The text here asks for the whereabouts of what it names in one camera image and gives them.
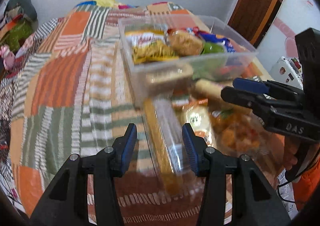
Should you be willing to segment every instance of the person's hand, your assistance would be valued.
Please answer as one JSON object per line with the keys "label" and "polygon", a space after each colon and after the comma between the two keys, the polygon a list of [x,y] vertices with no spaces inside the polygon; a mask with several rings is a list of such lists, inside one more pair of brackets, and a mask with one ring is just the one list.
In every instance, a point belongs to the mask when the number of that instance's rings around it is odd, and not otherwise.
{"label": "person's hand", "polygon": [[283,166],[286,170],[290,170],[292,166],[297,164],[298,160],[294,155],[298,151],[299,144],[300,141],[297,139],[284,138]]}
{"label": "person's hand", "polygon": [[[300,140],[296,138],[291,137],[285,137],[284,138],[284,154],[283,154],[283,166],[286,170],[290,170],[294,165],[297,164],[298,160],[295,157],[295,154],[298,151]],[[310,150],[308,152],[308,155],[306,157],[306,162],[310,163],[314,156],[316,155],[318,149],[320,147],[320,144],[311,144]],[[313,164],[318,162],[320,154],[318,154],[317,158],[314,160]]]}

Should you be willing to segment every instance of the plastic storage box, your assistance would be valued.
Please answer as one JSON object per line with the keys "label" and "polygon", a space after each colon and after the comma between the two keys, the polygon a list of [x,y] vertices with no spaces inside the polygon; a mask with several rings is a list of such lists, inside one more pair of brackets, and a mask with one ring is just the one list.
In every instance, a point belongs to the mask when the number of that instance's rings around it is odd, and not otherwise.
{"label": "plastic storage box", "polygon": [[[198,26],[200,30],[203,30],[206,25],[211,33],[224,35],[234,40],[242,46],[240,51],[243,52],[186,56],[173,61],[134,65],[132,48],[124,32],[127,26],[144,23],[166,24],[168,28],[176,29]],[[159,94],[168,95],[173,92],[173,89],[185,88],[193,79],[205,78],[221,81],[239,77],[258,53],[235,30],[213,16],[154,15],[139,19],[122,18],[119,20],[119,30],[121,52],[130,77],[136,107],[141,107],[146,98]]]}

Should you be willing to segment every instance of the transparent plastic container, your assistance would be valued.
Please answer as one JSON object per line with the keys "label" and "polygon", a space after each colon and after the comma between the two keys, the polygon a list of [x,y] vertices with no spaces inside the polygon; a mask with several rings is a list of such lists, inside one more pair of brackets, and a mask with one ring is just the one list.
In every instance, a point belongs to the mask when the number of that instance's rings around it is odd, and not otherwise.
{"label": "transparent plastic container", "polygon": [[164,189],[170,195],[176,195],[183,184],[183,174],[190,172],[182,126],[172,108],[172,102],[167,99],[146,100],[144,114],[156,174]]}
{"label": "transparent plastic container", "polygon": [[[173,61],[134,65],[132,48],[126,40],[124,31],[127,26],[144,23],[166,24],[171,29],[198,26],[200,30],[204,29],[204,24],[209,28],[210,33],[224,35],[237,45],[242,46],[243,52],[186,56]],[[146,98],[159,94],[169,95],[173,89],[183,89],[192,79],[205,78],[221,81],[239,77],[258,54],[256,49],[241,35],[213,16],[153,15],[139,19],[122,18],[119,20],[119,30],[122,44],[121,52],[128,69],[136,107],[142,107]]]}

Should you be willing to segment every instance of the wooden door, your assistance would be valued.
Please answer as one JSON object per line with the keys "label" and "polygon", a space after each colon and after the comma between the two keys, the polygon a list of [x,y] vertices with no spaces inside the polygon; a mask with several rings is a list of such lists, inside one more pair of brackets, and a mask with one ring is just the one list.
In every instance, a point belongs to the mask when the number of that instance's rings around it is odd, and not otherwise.
{"label": "wooden door", "polygon": [[278,0],[238,0],[228,25],[254,44]]}

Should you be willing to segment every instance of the bed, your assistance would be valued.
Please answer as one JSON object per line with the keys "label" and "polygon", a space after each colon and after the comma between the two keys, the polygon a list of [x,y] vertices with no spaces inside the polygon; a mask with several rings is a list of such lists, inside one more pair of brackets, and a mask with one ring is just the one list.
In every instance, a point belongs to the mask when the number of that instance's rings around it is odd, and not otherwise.
{"label": "bed", "polygon": [[[43,24],[27,39],[15,71],[2,79],[0,87],[0,120],[2,128],[6,125],[1,133],[10,138],[10,154],[1,171],[19,209],[31,215],[70,154],[94,155],[135,123],[138,142],[129,170],[115,180],[124,223],[195,225],[204,181],[174,197],[161,188],[143,115],[133,105],[117,26],[120,17],[191,14],[176,8],[167,3],[130,9],[81,5]],[[271,79],[256,58],[242,76]],[[274,164],[274,170],[268,179],[273,183],[281,171],[282,139],[275,137],[270,147],[267,162]],[[89,218],[95,222],[91,177],[87,201]]]}

